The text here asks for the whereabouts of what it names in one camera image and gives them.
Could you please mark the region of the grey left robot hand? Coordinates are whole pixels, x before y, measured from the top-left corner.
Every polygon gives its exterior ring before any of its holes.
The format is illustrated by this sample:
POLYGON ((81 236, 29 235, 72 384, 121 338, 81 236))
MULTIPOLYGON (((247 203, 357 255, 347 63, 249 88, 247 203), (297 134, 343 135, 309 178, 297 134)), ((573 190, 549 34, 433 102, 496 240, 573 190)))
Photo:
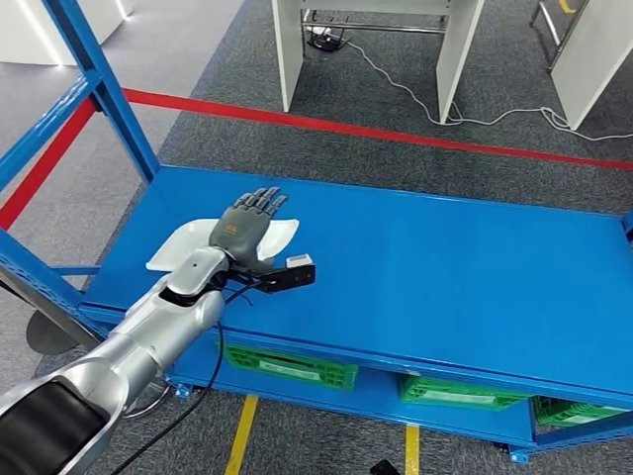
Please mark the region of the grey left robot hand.
POLYGON ((263 272, 273 266, 274 258, 260 258, 257 248, 274 214, 287 195, 275 195, 279 187, 247 192, 227 208, 210 233, 208 244, 223 249, 244 271, 263 272))

